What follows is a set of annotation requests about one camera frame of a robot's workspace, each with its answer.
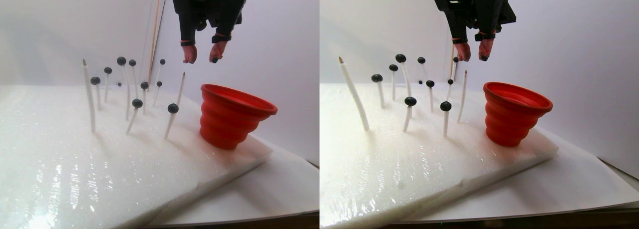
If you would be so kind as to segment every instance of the white stick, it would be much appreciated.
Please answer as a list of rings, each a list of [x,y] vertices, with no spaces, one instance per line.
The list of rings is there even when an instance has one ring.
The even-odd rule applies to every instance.
[[[381,107],[384,107],[384,92],[381,89],[381,82],[377,82],[377,90],[379,90],[379,102],[381,103]]]
[[[96,95],[98,95],[98,110],[100,110],[102,106],[100,106],[100,85],[99,84],[95,85],[95,92],[96,92]]]
[[[146,89],[142,89],[142,102],[146,102]],[[146,115],[146,104],[142,104],[142,115]]]
[[[411,97],[412,95],[410,94],[410,81],[408,79],[408,70],[406,70],[406,65],[404,65],[404,63],[401,63],[401,70],[404,71],[404,80],[406,81],[406,88],[408,88],[408,97]]]
[[[443,112],[443,137],[444,138],[448,135],[448,113],[449,111]]]
[[[448,94],[446,95],[446,101],[448,101],[449,97],[450,97],[450,88],[452,87],[452,84],[448,85]]]
[[[131,66],[131,72],[133,73],[133,85],[135,86],[135,87],[133,87],[133,89],[135,90],[135,98],[139,99],[140,96],[139,96],[139,94],[137,94],[137,79],[135,79],[135,67],[134,66]]]
[[[406,110],[406,120],[404,121],[404,133],[408,130],[408,122],[411,117],[413,117],[413,107],[408,106],[408,110]]]
[[[361,119],[361,124],[363,124],[363,130],[368,131],[369,127],[368,127],[368,120],[366,119],[366,112],[363,110],[363,106],[361,105],[361,100],[359,98],[359,95],[357,94],[357,90],[355,89],[355,86],[353,85],[351,76],[348,73],[348,68],[346,67],[346,63],[344,63],[344,60],[342,60],[342,57],[339,58],[339,64],[342,68],[342,74],[344,75],[344,79],[346,81],[346,84],[348,85],[348,89],[351,91],[353,100],[355,101],[355,104],[357,105],[357,109],[360,113],[360,119]]]
[[[162,65],[160,64],[160,68],[158,69],[158,74],[155,76],[155,90],[160,90],[160,87],[157,87],[158,80],[160,79],[160,72],[162,72]]]
[[[466,80],[468,79],[468,71],[464,71],[464,87],[461,90],[461,106],[459,106],[459,116],[457,117],[457,123],[461,120],[461,111],[464,110],[464,101],[466,101]]]
[[[182,72],[182,83],[180,83],[180,91],[178,92],[178,106],[180,106],[180,99],[182,99],[182,88],[184,88],[184,76],[186,76],[186,72]]]
[[[431,94],[431,113],[433,113],[433,88],[428,88],[429,94]]]
[[[89,72],[86,69],[86,61],[82,59],[82,71],[84,72],[84,86],[86,88],[86,97],[89,100],[89,114],[91,115],[91,132],[95,133],[95,109],[93,108],[93,93],[89,86]]]
[[[109,74],[107,74],[107,81],[104,85],[104,103],[107,103],[107,97],[109,97]]]
[[[122,65],[122,73],[124,74],[124,82],[126,83],[126,120],[128,121],[128,111],[130,108],[128,107],[129,102],[131,101],[131,86],[128,84],[128,76],[126,76],[125,65]]]
[[[131,122],[128,123],[128,128],[126,129],[126,133],[128,134],[131,131],[131,127],[133,127],[133,121],[135,120],[135,115],[137,115],[137,108],[133,110],[133,117],[131,117]]]
[[[155,90],[155,96],[153,96],[153,107],[155,108],[155,101],[158,100],[158,92],[160,92],[160,87],[157,87]]]
[[[169,131],[171,130],[171,125],[173,125],[173,120],[175,120],[175,113],[171,113],[171,119],[169,119],[169,126],[166,127],[166,133],[164,133],[164,139],[169,137]]]
[[[393,84],[393,101],[395,101],[395,71],[390,75],[390,83]]]

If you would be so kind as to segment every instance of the foam slab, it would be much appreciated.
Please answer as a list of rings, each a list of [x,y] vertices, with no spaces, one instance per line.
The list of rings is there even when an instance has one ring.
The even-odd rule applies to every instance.
[[[160,91],[152,108],[146,96],[126,135],[126,92],[110,90],[92,134],[84,87],[1,86],[0,228],[140,227],[272,152],[250,136],[235,151],[206,143],[199,105],[185,97],[164,140],[177,97]]]
[[[404,133],[406,88],[398,88],[392,101],[390,85],[384,85],[386,105],[381,108],[376,85],[356,86],[370,124],[364,131],[346,85],[320,85],[321,227],[381,227],[415,211],[436,210],[557,154],[557,145],[534,129],[515,148],[491,142],[484,133],[486,101],[477,92],[466,94],[460,124],[461,92],[451,94],[444,138],[438,106],[447,86],[435,86],[441,90],[433,92],[434,113],[427,87],[412,86],[417,105]]]

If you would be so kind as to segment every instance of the cup rim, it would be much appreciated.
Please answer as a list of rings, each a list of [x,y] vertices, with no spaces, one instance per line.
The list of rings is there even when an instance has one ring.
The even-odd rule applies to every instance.
[[[240,108],[243,108],[247,111],[253,112],[253,113],[258,113],[258,114],[263,114],[263,115],[275,115],[278,112],[278,108],[273,105],[272,103],[270,103],[269,101],[266,101],[264,99],[261,99],[259,97],[253,96],[251,94],[247,94],[246,92],[242,92],[239,90],[235,90],[232,88],[228,88],[228,87],[222,87],[220,85],[213,85],[213,84],[208,84],[205,83],[202,85],[202,87],[200,87],[200,89],[202,90],[203,93],[214,96],[216,99],[221,100],[225,103],[228,103],[230,105],[235,105],[235,106],[239,106]],[[230,99],[228,97],[222,96],[220,94],[218,94],[217,92],[215,92],[214,90],[223,90],[226,92],[230,92],[231,94],[237,94],[237,95],[242,95],[246,98],[249,98],[253,101],[257,101],[258,103],[264,105],[264,107],[258,107],[256,105],[253,104],[249,104],[249,103],[244,103],[242,101],[235,101],[233,99]]]
[[[491,89],[491,87],[494,87],[496,85],[508,88],[513,93],[516,93],[516,91],[526,92],[527,94],[530,94],[530,95],[534,96],[534,98],[531,98],[532,100],[537,101],[537,102],[542,102],[540,104],[546,104],[546,106],[530,106],[530,105],[527,105],[527,104],[518,103],[516,101],[508,99],[507,97],[504,97],[504,96],[502,96],[500,94],[497,94],[497,92],[495,92],[495,91],[493,91]],[[486,93],[486,95],[489,95],[492,99],[497,101],[497,103],[507,104],[509,106],[513,106],[513,107],[518,108],[520,110],[548,113],[550,110],[553,109],[552,101],[550,101],[548,98],[544,97],[543,95],[538,94],[537,92],[534,92],[534,91],[529,90],[527,88],[519,87],[519,86],[516,86],[516,85],[511,85],[509,83],[501,83],[501,82],[488,82],[488,83],[485,83],[484,84],[484,92]]]

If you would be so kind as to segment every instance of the pointed white stick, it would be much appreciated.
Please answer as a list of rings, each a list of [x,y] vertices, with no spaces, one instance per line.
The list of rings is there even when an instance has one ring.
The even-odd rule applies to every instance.
[[[89,114],[91,115],[91,132],[95,133],[95,109],[93,108],[93,93],[89,86],[89,72],[86,69],[86,60],[82,59],[82,71],[84,72],[84,86],[86,88],[86,97],[89,101]]]
[[[381,89],[381,82],[377,83],[377,90],[379,90],[379,103],[381,107],[384,107],[384,91]]]
[[[448,111],[443,112],[443,137],[448,136]]]
[[[390,76],[390,83],[393,84],[393,101],[395,101],[395,72]]]
[[[342,60],[342,57],[339,58],[339,64],[340,64],[340,67],[342,68],[342,74],[344,75],[344,79],[346,81],[346,84],[348,85],[348,89],[351,92],[351,95],[353,96],[353,100],[355,101],[355,104],[357,105],[357,110],[360,113],[360,119],[361,119],[361,124],[363,125],[363,130],[368,131],[369,127],[368,127],[368,119],[366,119],[366,112],[363,110],[363,106],[361,105],[361,100],[359,98],[359,95],[357,94],[357,90],[355,89],[353,81],[351,80],[351,76],[348,73],[348,68],[346,67],[346,63],[344,63],[344,60]]]
[[[468,71],[464,71],[464,87],[461,90],[461,105],[459,106],[459,116],[457,117],[457,123],[461,120],[461,111],[464,110],[464,101],[466,101],[466,80],[468,79]]]
[[[428,88],[428,93],[431,95],[431,113],[433,113],[434,110],[433,110],[433,88],[432,87]]]
[[[402,71],[404,71],[404,80],[406,81],[406,88],[408,89],[408,97],[411,97],[410,94],[410,80],[408,79],[408,70],[406,70],[406,65],[404,65],[404,63],[401,63],[401,69]]]
[[[160,92],[160,86],[156,86],[155,96],[153,96],[153,107],[155,108],[155,102],[158,100],[158,92]]]
[[[182,89],[184,88],[184,77],[186,75],[186,72],[182,72],[182,83],[180,83],[180,91],[178,92],[178,106],[180,106],[180,99],[182,99]]]
[[[135,78],[135,66],[131,66],[131,73],[133,74],[133,85],[135,87],[133,87],[133,89],[135,90],[135,98],[138,99],[140,98],[140,95],[137,94],[137,79]]]
[[[122,65],[122,74],[124,74],[124,82],[126,83],[126,120],[128,121],[128,112],[131,108],[128,106],[128,102],[131,101],[131,85],[128,83],[128,76],[126,76],[125,65]]]
[[[98,95],[98,110],[100,110],[102,106],[100,105],[100,85],[99,84],[95,85],[95,92],[96,92],[96,95]]]
[[[107,103],[107,97],[109,97],[109,74],[107,74],[107,81],[104,85],[104,103]]]
[[[408,110],[406,110],[406,120],[404,121],[404,133],[408,130],[408,122],[411,117],[413,117],[413,107],[408,106]]]
[[[126,133],[130,133],[131,127],[133,127],[133,121],[135,121],[135,115],[137,115],[137,108],[133,110],[133,117],[131,117],[131,122],[128,123],[128,128],[126,128]]]

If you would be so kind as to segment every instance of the plastic wrap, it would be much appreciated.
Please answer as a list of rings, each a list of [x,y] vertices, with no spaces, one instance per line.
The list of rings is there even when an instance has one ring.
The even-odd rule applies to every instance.
[[[448,88],[436,83],[433,103],[445,101]],[[344,84],[320,85],[320,227],[376,228],[413,213],[428,213],[469,192],[514,174],[557,153],[557,145],[531,130],[518,147],[506,148],[485,135],[483,93],[467,92],[457,123],[461,92],[452,92],[448,136],[443,111],[431,113],[428,88],[413,85],[408,130],[406,88],[383,108],[375,84],[357,85],[369,131]],[[392,88],[384,85],[385,98]]]

